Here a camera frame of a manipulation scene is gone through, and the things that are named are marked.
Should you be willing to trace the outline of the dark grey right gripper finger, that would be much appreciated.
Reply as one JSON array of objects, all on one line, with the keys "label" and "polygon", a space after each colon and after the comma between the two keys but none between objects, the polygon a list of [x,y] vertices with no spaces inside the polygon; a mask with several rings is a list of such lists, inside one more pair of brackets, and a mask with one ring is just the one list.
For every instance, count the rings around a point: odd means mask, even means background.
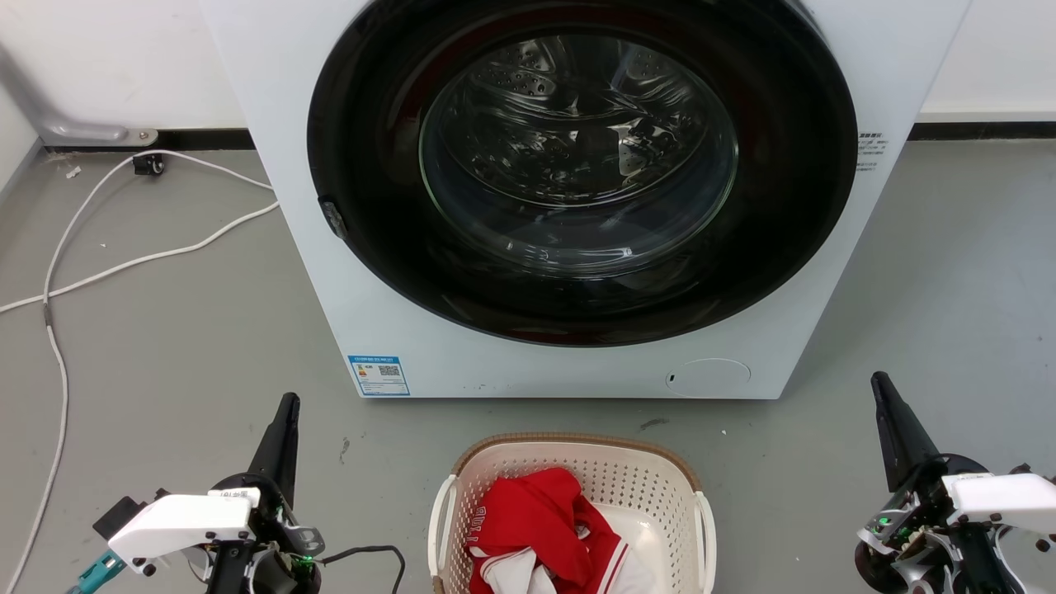
[{"label": "dark grey right gripper finger", "polygon": [[870,387],[886,483],[888,491],[895,493],[912,480],[921,465],[936,461],[940,452],[886,372],[874,372]]}]

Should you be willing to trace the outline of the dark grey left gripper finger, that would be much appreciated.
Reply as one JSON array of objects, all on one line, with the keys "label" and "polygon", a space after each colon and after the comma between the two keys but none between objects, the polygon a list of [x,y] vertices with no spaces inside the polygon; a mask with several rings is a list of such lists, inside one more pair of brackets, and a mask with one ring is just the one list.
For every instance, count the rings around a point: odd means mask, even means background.
[{"label": "dark grey left gripper finger", "polygon": [[248,467],[249,474],[271,480],[290,507],[295,503],[300,403],[298,394],[287,392],[282,395],[271,424],[265,429]]}]

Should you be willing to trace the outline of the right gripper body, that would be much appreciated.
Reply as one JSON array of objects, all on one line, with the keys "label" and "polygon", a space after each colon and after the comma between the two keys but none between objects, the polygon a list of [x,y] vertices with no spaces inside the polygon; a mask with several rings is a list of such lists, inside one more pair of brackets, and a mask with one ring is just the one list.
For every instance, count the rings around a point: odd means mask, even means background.
[{"label": "right gripper body", "polygon": [[855,567],[879,593],[988,593],[991,526],[953,508],[945,479],[982,474],[962,454],[940,454],[859,530]]}]

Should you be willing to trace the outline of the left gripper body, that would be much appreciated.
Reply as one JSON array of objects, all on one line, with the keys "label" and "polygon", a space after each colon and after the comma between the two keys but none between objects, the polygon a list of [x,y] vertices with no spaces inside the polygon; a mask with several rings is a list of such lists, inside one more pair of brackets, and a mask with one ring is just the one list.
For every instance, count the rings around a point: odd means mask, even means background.
[{"label": "left gripper body", "polygon": [[247,526],[234,537],[211,537],[211,593],[319,593],[321,571],[314,556],[325,549],[319,530],[295,519],[275,483],[256,474],[235,474],[216,483],[219,495],[252,495]]}]

